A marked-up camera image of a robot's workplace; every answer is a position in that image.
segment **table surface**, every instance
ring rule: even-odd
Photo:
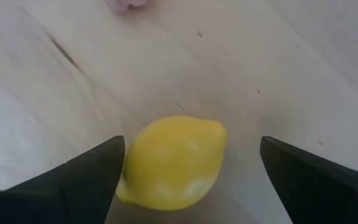
[[[269,1],[154,0],[117,14],[103,0],[0,0],[0,189],[173,114],[227,128],[215,188],[171,213],[115,200],[110,220],[290,223],[262,136],[358,170],[358,88]]]

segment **wood grain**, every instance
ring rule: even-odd
[[[0,0],[0,189],[172,114],[227,127],[219,181],[172,216],[114,202],[121,223],[290,223],[266,135],[358,170],[358,91],[267,1]]]

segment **lemon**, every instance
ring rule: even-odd
[[[190,116],[160,119],[129,147],[117,195],[157,210],[189,207],[214,185],[225,145],[220,122]]]

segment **pink object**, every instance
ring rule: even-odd
[[[106,0],[107,3],[117,11],[125,11],[129,6],[144,6],[149,0]]]

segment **black object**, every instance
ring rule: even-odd
[[[104,223],[121,176],[122,136],[0,191],[0,223]]]
[[[271,137],[260,155],[294,224],[358,223],[358,171]]]

